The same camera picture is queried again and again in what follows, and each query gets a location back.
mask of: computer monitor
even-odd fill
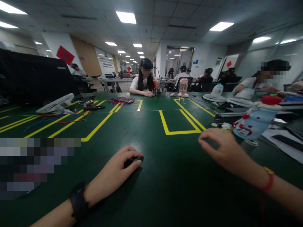
[[[1,93],[15,104],[42,106],[69,93],[79,94],[64,60],[0,49]]]

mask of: phone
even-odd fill
[[[275,135],[275,136],[272,136],[271,137],[272,139],[274,139],[275,141],[279,142],[279,143],[283,143],[289,147],[292,147],[298,151],[301,151],[303,152],[303,144],[301,143],[298,143],[292,139],[289,139],[285,136],[282,136],[282,135]]]

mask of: paper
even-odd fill
[[[303,152],[299,152],[298,150],[289,147],[287,145],[284,145],[282,143],[277,143],[276,140],[273,140],[271,137],[275,135],[282,135],[289,139],[292,139],[300,144],[303,144],[301,140],[299,140],[297,137],[294,137],[286,130],[274,130],[274,129],[268,129],[262,134],[266,139],[268,139],[270,142],[274,143],[278,148],[280,148],[283,152],[288,154],[293,159],[296,159],[298,162],[303,164]]]

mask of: white desk fan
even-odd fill
[[[252,96],[254,95],[255,90],[252,88],[245,88],[238,94],[236,94],[233,98],[228,98],[226,101],[232,104],[243,106],[243,107],[251,107],[253,102],[250,101]]]
[[[212,102],[225,102],[226,98],[221,95],[223,88],[222,84],[217,84],[212,92],[210,94],[203,95],[203,98]]]
[[[43,106],[42,108],[40,108],[39,110],[37,110],[37,113],[40,114],[46,114],[52,111],[59,111],[64,109],[65,107],[69,106],[71,103],[71,101],[73,100],[73,98],[75,97],[75,95],[73,93],[70,93],[68,95],[65,95],[45,106]]]

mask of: blue wire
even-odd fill
[[[44,123],[44,122],[47,122],[47,121],[50,121],[50,120],[53,120],[53,119],[55,119],[55,118],[57,118],[57,117],[59,117],[59,115],[58,116],[56,116],[56,117],[53,117],[53,118],[51,118],[51,119],[47,119],[47,120],[45,120],[45,119],[42,119],[41,121],[38,121],[38,122],[36,122],[36,123],[34,123],[34,124],[32,124],[31,126],[29,126],[29,127],[27,127],[24,131],[23,131],[23,133],[25,133],[29,128],[31,128],[31,127],[33,127],[33,126],[35,126],[35,125],[39,125],[39,124],[42,124],[42,123]]]

